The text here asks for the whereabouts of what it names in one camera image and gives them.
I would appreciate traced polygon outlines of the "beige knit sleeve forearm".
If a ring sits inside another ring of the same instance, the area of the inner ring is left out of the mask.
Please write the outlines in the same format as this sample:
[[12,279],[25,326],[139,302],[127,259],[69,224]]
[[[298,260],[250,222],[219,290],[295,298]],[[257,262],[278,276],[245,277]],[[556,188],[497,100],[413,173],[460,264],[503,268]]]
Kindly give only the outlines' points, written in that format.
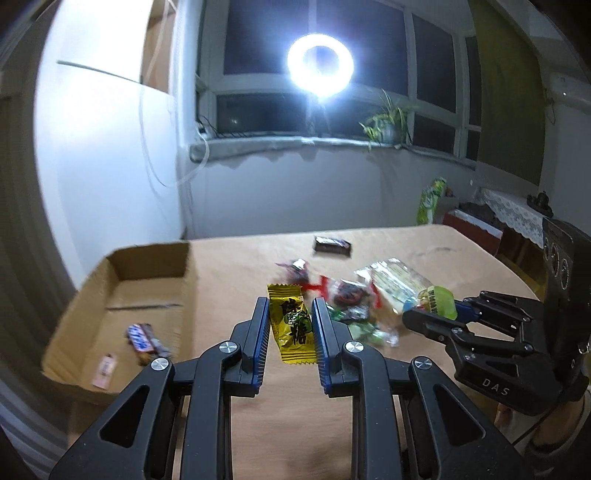
[[530,442],[524,458],[535,479],[590,480],[590,417],[561,444]]

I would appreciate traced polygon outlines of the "person's right hand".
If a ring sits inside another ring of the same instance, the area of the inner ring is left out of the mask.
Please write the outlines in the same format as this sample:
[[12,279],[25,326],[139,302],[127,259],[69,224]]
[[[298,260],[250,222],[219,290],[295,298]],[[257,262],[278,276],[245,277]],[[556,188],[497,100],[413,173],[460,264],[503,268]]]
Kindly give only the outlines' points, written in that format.
[[502,404],[498,406],[495,426],[524,454],[530,442],[535,445],[561,444],[567,441],[577,425],[590,415],[590,391],[576,402],[562,403],[552,411],[530,417]]

